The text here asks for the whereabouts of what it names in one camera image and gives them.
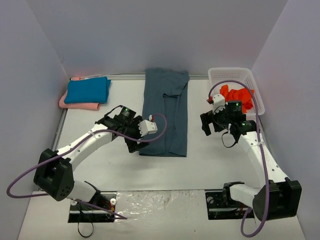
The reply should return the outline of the dark blue-grey t shirt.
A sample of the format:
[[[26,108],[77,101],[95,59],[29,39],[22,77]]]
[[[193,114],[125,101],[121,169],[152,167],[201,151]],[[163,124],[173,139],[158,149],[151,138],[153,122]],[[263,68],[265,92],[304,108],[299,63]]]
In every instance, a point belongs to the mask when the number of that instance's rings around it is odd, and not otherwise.
[[[141,156],[186,157],[188,143],[187,71],[147,68],[142,117],[161,114],[167,121],[164,134],[139,151]]]

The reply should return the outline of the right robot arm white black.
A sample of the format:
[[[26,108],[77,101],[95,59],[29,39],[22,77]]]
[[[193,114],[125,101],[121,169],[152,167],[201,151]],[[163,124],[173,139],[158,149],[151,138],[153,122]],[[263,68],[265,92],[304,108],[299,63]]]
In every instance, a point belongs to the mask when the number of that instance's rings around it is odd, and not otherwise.
[[[302,194],[302,186],[291,180],[278,166],[265,145],[263,137],[254,120],[248,120],[242,111],[242,102],[225,102],[212,97],[208,101],[213,109],[200,115],[202,130],[209,136],[212,124],[216,133],[224,132],[234,138],[253,165],[259,179],[260,188],[247,186],[242,181],[228,182],[222,188],[222,202],[233,207],[242,203],[250,207],[262,221],[265,209],[267,220],[294,217],[297,214]]]

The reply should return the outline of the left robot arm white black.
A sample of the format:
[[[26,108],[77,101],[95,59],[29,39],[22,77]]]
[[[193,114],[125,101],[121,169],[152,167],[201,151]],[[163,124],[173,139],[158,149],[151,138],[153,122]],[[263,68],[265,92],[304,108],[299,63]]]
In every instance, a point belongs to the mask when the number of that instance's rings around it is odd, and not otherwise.
[[[114,117],[106,113],[89,132],[68,146],[43,151],[39,159],[41,166],[36,169],[33,182],[58,202],[68,198],[82,201],[89,209],[112,210],[110,200],[97,187],[87,181],[75,180],[73,172],[87,157],[119,135],[126,136],[124,141],[130,153],[148,146],[140,140],[157,132],[153,120],[153,116],[143,119],[125,106]]]

